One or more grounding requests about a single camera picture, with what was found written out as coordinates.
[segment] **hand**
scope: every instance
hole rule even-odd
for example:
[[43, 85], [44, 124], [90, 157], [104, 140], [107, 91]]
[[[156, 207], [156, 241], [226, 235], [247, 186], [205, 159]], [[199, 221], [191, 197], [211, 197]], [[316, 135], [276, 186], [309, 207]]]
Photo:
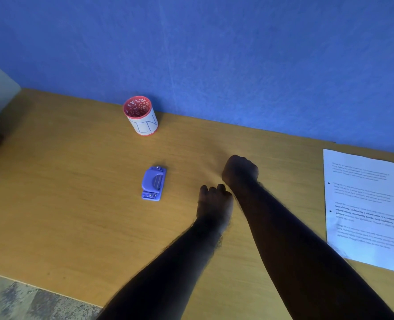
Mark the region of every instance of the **hand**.
[[245, 157], [232, 155], [222, 171], [222, 180], [232, 187], [235, 182], [258, 179], [259, 169]]
[[226, 191], [225, 185], [219, 184], [217, 188], [211, 187], [209, 190], [203, 185], [198, 197], [197, 219], [212, 218], [222, 233], [228, 226], [233, 204], [232, 194]]

